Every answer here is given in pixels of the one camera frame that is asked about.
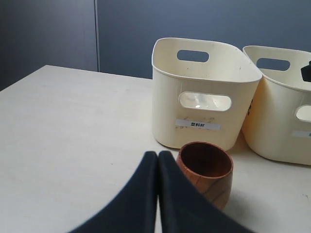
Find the wooden cup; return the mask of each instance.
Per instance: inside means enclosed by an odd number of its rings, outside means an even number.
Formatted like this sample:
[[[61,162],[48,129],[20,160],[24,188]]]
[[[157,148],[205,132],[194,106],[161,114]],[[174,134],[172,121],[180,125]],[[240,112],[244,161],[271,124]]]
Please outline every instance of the wooden cup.
[[[233,162],[223,149],[191,142],[180,149],[176,162],[199,193],[218,209],[225,207],[231,192]]]

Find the basket handle hole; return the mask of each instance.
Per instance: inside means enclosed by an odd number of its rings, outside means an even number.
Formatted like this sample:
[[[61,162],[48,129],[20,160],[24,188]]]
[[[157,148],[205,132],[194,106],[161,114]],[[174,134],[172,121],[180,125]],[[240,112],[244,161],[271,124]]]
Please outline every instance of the basket handle hole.
[[[179,96],[179,102],[184,108],[212,110],[224,112],[232,101],[229,96],[184,92]]]
[[[301,121],[311,122],[311,105],[304,105],[298,108],[296,117]]]
[[[286,71],[290,68],[290,62],[286,60],[271,59],[271,58],[259,58],[256,62],[259,69],[273,69]]]
[[[177,58],[182,61],[207,62],[209,54],[202,51],[180,50],[177,53]]]

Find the gray wall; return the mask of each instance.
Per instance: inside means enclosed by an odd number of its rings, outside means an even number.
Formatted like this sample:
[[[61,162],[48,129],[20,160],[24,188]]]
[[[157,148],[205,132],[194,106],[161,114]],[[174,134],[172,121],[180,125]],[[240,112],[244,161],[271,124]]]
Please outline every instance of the gray wall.
[[[0,90],[44,65],[97,71],[94,0],[0,0]]]
[[[311,51],[311,0],[98,0],[101,72],[152,77],[161,37]]]

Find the cream storage bin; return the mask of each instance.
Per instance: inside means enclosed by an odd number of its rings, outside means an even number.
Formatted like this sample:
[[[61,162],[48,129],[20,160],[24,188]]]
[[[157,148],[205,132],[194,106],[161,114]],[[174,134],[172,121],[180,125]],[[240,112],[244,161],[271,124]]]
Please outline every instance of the cream storage bin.
[[[185,51],[208,60],[177,58]],[[242,51],[214,41],[163,38],[155,43],[152,66],[155,139],[171,148],[193,141],[233,147],[262,77]]]
[[[264,78],[242,128],[246,142],[268,159],[311,165],[311,83],[301,75],[311,53],[260,46],[243,51],[255,64],[260,58],[290,63],[285,71],[261,69]]]

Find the white tabletop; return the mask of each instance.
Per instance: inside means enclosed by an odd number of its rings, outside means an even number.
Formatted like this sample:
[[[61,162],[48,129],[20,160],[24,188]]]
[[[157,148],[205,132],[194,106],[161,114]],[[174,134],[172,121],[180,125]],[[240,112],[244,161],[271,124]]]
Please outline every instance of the white tabletop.
[[[151,132],[151,88],[45,66],[1,91],[0,232],[70,231],[114,198],[145,151],[166,150]],[[311,232],[311,167],[263,159],[242,135],[230,154],[226,214],[259,233]]]

